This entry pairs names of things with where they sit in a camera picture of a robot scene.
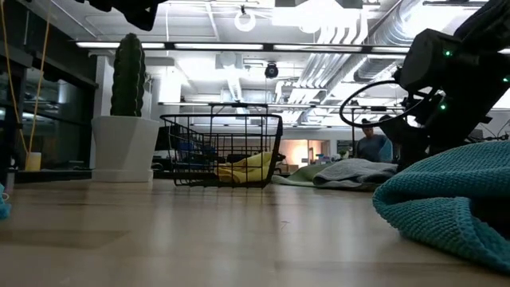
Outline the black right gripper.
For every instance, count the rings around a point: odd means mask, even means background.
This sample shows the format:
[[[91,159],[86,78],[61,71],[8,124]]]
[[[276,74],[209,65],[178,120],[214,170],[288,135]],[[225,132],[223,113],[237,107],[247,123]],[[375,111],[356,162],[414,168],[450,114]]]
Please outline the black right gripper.
[[[434,95],[418,106],[415,119],[424,132],[403,118],[389,115],[379,120],[383,122],[379,127],[398,149],[396,163],[399,170],[404,170],[427,157],[427,144],[430,151],[462,145],[491,108],[492,98],[481,92],[450,91],[444,96]]]

